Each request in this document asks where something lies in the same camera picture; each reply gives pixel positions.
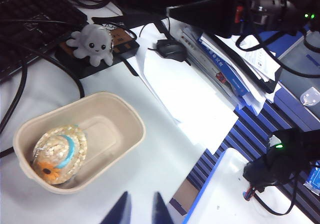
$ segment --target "black keyboard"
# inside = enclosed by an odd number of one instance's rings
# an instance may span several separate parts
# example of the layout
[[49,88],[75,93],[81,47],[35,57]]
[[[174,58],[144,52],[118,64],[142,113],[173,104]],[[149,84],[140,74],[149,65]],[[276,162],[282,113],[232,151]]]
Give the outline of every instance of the black keyboard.
[[[87,16],[67,0],[0,0],[0,19],[55,20],[83,25]],[[56,23],[0,23],[0,36],[42,53],[52,50],[71,34],[72,27]],[[37,56],[25,52],[30,63]],[[21,67],[15,49],[0,42],[0,81]]]

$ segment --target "paper tray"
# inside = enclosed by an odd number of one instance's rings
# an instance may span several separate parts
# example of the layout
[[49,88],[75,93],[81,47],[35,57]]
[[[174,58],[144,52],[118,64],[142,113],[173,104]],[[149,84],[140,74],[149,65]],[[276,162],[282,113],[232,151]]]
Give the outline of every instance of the paper tray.
[[[73,178],[50,185],[30,166],[32,151],[45,132],[68,124],[76,124],[84,131],[87,156]],[[145,132],[145,125],[132,106],[115,94],[98,92],[27,121],[15,133],[13,148],[20,167],[29,178],[50,192],[72,194],[136,147],[144,139]]]

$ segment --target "gray octopus plush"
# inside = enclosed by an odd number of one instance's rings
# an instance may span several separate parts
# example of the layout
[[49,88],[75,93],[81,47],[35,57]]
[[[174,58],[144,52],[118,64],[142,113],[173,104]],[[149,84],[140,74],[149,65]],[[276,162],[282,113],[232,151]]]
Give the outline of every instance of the gray octopus plush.
[[110,32],[102,25],[88,24],[82,31],[72,32],[73,39],[67,40],[69,47],[76,47],[73,55],[83,59],[90,57],[90,64],[94,67],[100,65],[103,59],[108,66],[113,63],[113,39]]

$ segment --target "plastic bag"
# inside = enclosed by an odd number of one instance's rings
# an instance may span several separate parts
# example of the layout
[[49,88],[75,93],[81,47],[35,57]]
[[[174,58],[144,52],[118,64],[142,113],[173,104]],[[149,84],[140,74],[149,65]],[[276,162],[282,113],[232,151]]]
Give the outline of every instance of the plastic bag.
[[[317,161],[315,164],[317,166],[320,166],[319,161]],[[305,181],[303,185],[306,186],[306,188],[308,188],[313,193],[320,196],[320,168],[319,167],[312,168],[308,179]]]

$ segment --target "blue ribbon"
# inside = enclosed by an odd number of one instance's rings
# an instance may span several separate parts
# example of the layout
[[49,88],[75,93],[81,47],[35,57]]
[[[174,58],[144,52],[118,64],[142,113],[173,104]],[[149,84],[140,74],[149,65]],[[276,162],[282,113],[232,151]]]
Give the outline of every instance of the blue ribbon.
[[64,168],[74,157],[75,154],[75,143],[74,141],[67,135],[60,135],[61,137],[64,137],[69,144],[69,152],[68,155],[65,157],[65,159],[58,165],[56,165],[54,168],[62,169]]

